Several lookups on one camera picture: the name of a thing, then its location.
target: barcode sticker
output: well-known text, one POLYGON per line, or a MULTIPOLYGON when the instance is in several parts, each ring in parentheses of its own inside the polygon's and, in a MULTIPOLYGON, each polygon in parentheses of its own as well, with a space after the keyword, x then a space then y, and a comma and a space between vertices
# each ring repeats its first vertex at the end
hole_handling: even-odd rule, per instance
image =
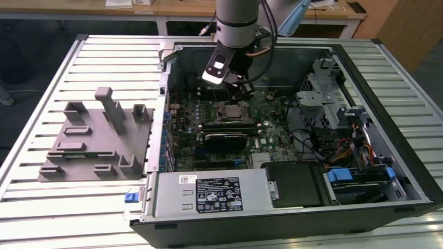
POLYGON ((154 12, 152 11, 134 11, 134 14, 154 15, 154 12))
POLYGON ((182 175, 179 176, 179 183, 186 184, 186 183, 195 183, 196 180, 196 175, 182 175))

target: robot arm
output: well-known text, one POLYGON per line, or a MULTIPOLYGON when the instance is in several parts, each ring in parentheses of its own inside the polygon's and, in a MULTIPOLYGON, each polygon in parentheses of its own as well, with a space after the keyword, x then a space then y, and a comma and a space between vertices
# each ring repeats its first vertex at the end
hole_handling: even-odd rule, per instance
POLYGON ((247 73, 252 65, 252 58, 272 51, 278 33, 284 36, 290 36, 294 33, 302 22, 311 0, 272 0, 270 2, 274 9, 278 9, 276 7, 282 8, 282 6, 288 6, 290 10, 292 9, 290 13, 284 14, 287 18, 282 20, 279 30, 271 7, 266 0, 216 0, 218 45, 202 78, 216 86, 228 83, 228 89, 234 96, 244 95, 254 91, 252 85, 243 86, 256 79, 256 77, 248 78, 247 73), (259 7, 262 7, 262 13, 267 17, 272 45, 254 53, 259 31, 259 7))

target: desk leg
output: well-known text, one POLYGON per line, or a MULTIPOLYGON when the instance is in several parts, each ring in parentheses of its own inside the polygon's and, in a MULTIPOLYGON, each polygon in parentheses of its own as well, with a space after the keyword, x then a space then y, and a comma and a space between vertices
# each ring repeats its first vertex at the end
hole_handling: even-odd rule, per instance
POLYGON ((159 35, 168 35, 168 27, 167 27, 168 17, 156 16, 155 22, 158 23, 159 35))
POLYGON ((358 30, 360 21, 362 20, 355 19, 355 20, 350 20, 347 22, 347 26, 343 29, 342 35, 340 35, 340 39, 352 39, 355 31, 358 30))

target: gray carpet floor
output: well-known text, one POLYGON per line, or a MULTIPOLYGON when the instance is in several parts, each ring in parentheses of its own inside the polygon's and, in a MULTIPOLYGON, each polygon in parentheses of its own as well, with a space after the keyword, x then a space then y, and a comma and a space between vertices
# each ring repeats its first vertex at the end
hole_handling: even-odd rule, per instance
MULTIPOLYGON (((202 29, 202 23, 168 23, 168 29, 171 35, 195 35, 202 29)), ((158 31, 154 22, 68 21, 67 29, 60 30, 56 21, 0 20, 0 37, 12 38, 17 42, 35 70, 32 79, 23 84, 1 83, 7 91, 20 92, 11 92, 13 106, 0 106, 0 120, 8 120, 0 122, 0 164, 8 154, 8 150, 1 148, 13 145, 78 34, 156 35, 158 31)), ((442 58, 443 43, 439 43, 412 74, 440 107, 442 58)))

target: blue drive latch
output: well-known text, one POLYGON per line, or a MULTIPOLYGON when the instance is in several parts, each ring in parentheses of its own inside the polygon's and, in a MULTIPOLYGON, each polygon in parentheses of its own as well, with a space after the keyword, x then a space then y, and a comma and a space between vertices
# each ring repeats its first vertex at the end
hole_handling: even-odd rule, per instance
POLYGON ((330 179, 330 182, 335 181, 351 181, 354 180, 351 171, 348 169, 331 169, 327 172, 327 178, 330 179))
POLYGON ((138 203, 138 202, 139 202, 139 193, 124 194, 124 203, 138 203))

